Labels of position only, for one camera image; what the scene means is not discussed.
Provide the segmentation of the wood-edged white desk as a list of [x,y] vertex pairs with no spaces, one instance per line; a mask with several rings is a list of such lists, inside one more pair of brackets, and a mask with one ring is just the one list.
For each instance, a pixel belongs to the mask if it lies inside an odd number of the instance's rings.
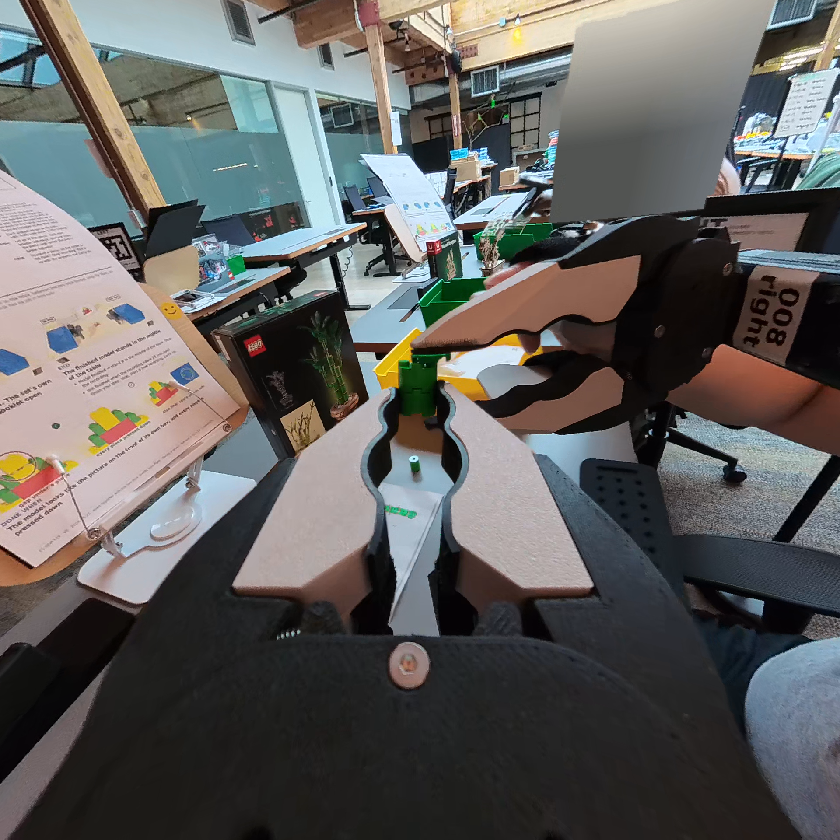
[[184,306],[182,310],[192,321],[209,318],[211,315],[233,307],[248,295],[274,284],[276,280],[285,278],[290,273],[291,268],[288,266],[247,269],[246,272],[236,276],[233,283],[220,288],[218,293],[212,293],[210,298],[205,300],[206,306],[199,309]]
[[358,233],[365,228],[366,223],[346,224],[333,228],[298,228],[289,233],[247,245],[243,247],[241,256],[249,269],[278,264],[295,270],[304,270],[327,259],[344,309],[365,312],[370,310],[369,304],[352,305],[350,303],[338,259],[338,253],[355,245],[359,238]]

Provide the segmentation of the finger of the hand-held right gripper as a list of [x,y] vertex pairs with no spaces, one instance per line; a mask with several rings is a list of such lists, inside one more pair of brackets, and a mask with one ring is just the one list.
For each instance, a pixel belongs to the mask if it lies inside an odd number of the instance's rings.
[[481,407],[518,434],[555,434],[621,405],[625,381],[590,354],[538,353],[480,373]]
[[574,268],[534,264],[444,315],[412,342],[412,350],[482,349],[513,333],[540,335],[570,317],[611,322],[635,292],[641,265],[640,255]]

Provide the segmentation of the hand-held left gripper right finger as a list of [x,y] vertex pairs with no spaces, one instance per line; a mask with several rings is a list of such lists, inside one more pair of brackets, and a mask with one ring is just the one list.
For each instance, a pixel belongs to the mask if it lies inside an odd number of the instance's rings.
[[429,576],[439,622],[475,622],[489,606],[581,599],[595,583],[536,454],[452,385],[438,384],[444,497]]

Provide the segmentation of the dark green toy set box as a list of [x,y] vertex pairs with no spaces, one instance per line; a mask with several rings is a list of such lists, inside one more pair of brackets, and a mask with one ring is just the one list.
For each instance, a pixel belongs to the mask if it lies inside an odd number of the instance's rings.
[[436,234],[426,242],[429,276],[451,281],[463,276],[459,233],[456,229],[446,234]]

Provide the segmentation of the wooden post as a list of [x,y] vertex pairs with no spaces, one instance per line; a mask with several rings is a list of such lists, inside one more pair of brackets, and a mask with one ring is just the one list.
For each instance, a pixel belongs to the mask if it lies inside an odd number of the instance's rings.
[[164,207],[166,201],[78,16],[68,1],[20,5],[129,209],[146,224],[150,210]]

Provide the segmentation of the curved wooden holder board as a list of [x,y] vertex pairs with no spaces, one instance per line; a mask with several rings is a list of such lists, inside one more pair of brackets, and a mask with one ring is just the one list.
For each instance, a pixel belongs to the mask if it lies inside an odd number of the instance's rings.
[[422,264],[426,259],[426,251],[418,245],[398,205],[394,203],[385,205],[383,214],[405,256],[415,264]]

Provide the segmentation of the green toy brick stalk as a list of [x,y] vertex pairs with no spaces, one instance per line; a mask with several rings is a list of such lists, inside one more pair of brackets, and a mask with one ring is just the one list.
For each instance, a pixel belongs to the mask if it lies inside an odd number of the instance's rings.
[[437,414],[438,361],[449,361],[451,353],[415,353],[398,363],[400,414],[424,419]]

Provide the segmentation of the yellow plastic bin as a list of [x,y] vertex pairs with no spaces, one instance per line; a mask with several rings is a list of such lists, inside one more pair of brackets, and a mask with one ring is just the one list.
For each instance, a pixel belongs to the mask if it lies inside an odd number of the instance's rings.
[[[398,387],[399,363],[412,359],[411,342],[421,332],[422,330],[415,328],[408,333],[382,361],[374,366],[374,374],[381,389]],[[449,360],[443,359],[437,362],[437,377],[452,384],[468,399],[474,402],[484,401],[488,399],[488,396],[478,381],[478,373],[498,364],[522,365],[534,355],[522,348],[517,336],[509,335],[483,349],[452,353]]]

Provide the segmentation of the pale wooden board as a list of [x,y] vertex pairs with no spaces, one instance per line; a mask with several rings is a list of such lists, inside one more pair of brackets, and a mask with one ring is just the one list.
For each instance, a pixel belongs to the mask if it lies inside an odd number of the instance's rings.
[[193,245],[149,257],[143,264],[145,283],[169,297],[194,290],[200,284],[199,255]]

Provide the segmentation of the black angled panel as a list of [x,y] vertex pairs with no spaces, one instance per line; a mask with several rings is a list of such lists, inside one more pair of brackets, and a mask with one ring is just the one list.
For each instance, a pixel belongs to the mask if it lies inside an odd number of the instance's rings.
[[148,212],[144,258],[163,256],[192,244],[205,205],[196,199],[153,206]]

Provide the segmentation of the brown toy brick model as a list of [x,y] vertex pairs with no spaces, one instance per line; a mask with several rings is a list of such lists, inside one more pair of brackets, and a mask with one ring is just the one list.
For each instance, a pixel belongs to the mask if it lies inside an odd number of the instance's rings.
[[499,243],[506,233],[508,223],[509,220],[503,217],[492,219],[478,237],[476,254],[483,277],[490,277],[504,265],[499,253]]

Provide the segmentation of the white paper booklet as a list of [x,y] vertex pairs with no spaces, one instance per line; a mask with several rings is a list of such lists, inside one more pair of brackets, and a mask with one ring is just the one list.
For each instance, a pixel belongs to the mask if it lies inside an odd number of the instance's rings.
[[438,634],[428,576],[439,544],[442,496],[416,486],[384,482],[385,521],[395,567],[389,625],[396,636]]

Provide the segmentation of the wooden sheet holder board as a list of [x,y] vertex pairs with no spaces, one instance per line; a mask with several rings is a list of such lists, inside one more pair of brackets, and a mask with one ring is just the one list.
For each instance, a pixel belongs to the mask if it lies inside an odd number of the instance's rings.
[[[171,297],[163,292],[141,284],[140,288],[152,300],[154,306],[160,310],[162,303],[173,301]],[[228,369],[226,364],[219,358],[214,349],[204,339],[189,318],[183,314],[181,318],[170,320],[168,323],[181,337],[184,344],[192,354],[199,360],[206,372],[218,383],[233,400],[237,408],[223,420],[218,430],[207,433],[192,448],[186,450],[183,455],[172,458],[165,466],[160,467],[154,475],[146,481],[139,489],[124,497],[120,504],[114,508],[104,519],[92,526],[92,536],[86,533],[76,536],[67,545],[60,548],[49,559],[34,569],[26,568],[10,552],[1,550],[1,586],[30,585],[42,581],[57,574],[73,562],[78,560],[85,552],[91,550],[96,544],[102,541],[117,527],[127,522],[134,513],[146,508],[159,493],[166,489],[172,482],[185,476],[194,465],[200,465],[203,457],[216,445],[221,444],[225,439],[236,431],[245,422],[248,414],[249,404],[242,388],[237,383],[235,376]]]

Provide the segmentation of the black mesh office chair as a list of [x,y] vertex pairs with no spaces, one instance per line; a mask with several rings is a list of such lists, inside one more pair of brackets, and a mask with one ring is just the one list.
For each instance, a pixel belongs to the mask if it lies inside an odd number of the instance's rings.
[[657,471],[602,458],[581,463],[580,487],[668,583],[763,602],[761,622],[798,634],[814,615],[839,617],[838,556],[790,543],[714,534],[674,535]]

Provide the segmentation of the large whiteboard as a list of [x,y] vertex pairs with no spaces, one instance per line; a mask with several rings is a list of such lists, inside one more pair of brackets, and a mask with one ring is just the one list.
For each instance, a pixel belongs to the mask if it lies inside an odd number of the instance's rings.
[[839,75],[838,67],[801,73],[790,79],[773,137],[812,133],[820,122]]

